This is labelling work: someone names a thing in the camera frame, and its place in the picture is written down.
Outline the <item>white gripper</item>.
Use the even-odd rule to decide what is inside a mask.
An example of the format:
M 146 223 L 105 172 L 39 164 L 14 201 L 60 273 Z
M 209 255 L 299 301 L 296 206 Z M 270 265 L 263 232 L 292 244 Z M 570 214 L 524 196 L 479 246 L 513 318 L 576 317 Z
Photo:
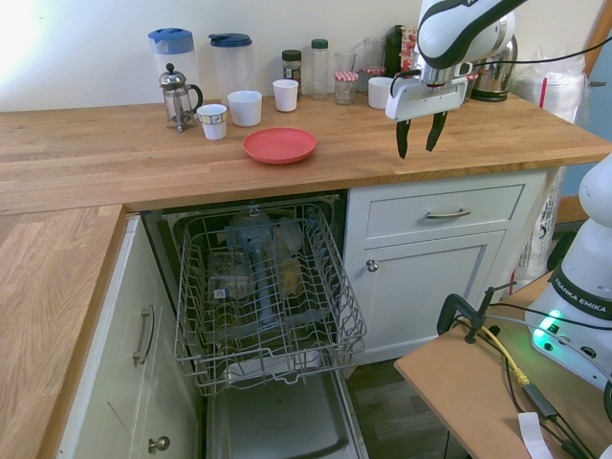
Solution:
M 439 87 L 429 87 L 416 77 L 399 78 L 393 83 L 385 114 L 392 120 L 401 120 L 396 123 L 396 141 L 402 159 L 408 150 L 411 120 L 434 115 L 426 140 L 426 150 L 432 151 L 443 132 L 447 111 L 461 106 L 467 88 L 468 79 L 465 76 L 455 78 Z

